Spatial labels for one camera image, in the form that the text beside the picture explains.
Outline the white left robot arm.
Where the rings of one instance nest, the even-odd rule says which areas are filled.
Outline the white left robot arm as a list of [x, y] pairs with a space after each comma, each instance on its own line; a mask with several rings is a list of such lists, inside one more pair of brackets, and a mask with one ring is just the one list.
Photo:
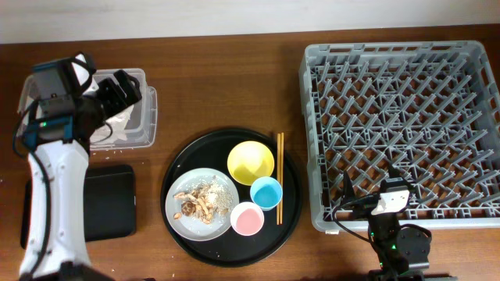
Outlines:
[[78, 52], [33, 66], [39, 95], [12, 134], [30, 165], [32, 195], [21, 280], [107, 280], [93, 269], [84, 238], [84, 179], [91, 135], [138, 103], [140, 82], [122, 69], [95, 81], [93, 58]]

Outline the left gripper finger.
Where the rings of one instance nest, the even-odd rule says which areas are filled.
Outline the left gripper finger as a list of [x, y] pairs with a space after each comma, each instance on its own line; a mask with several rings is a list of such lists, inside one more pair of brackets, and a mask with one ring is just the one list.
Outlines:
[[127, 105], [133, 105], [142, 99], [140, 83], [137, 78], [131, 76], [123, 69], [117, 70], [113, 76], [120, 87], [118, 95]]
[[96, 98], [102, 103], [106, 117], [113, 117], [127, 108], [124, 91], [111, 78], [98, 83]]

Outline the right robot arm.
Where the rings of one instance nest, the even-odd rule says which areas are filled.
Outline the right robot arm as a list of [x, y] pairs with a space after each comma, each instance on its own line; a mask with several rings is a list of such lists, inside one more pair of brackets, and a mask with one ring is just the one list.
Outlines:
[[369, 271], [368, 280], [455, 280], [454, 276], [427, 276], [431, 231], [415, 224], [401, 224], [398, 214], [405, 211], [414, 186], [400, 172], [388, 168], [388, 178], [372, 194], [357, 197], [347, 172], [343, 175], [341, 203], [334, 209], [350, 209], [357, 219], [368, 222], [368, 237], [361, 239], [376, 252], [380, 268]]

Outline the pink cup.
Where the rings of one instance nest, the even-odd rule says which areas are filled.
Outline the pink cup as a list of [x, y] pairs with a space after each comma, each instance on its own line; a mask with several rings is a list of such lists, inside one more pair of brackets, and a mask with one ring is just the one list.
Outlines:
[[252, 202], [241, 202], [230, 214], [230, 224], [234, 231], [246, 237], [257, 234], [264, 221], [263, 210]]

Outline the white tissue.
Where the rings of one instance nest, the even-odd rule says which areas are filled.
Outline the white tissue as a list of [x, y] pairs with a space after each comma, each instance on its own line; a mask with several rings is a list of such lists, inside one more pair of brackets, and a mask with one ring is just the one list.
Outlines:
[[107, 125], [101, 126], [91, 135], [92, 144], [112, 144], [115, 141], [125, 141], [127, 139], [125, 128], [130, 121], [131, 113], [134, 106], [123, 110], [121, 113], [106, 120], [112, 127], [112, 130]]

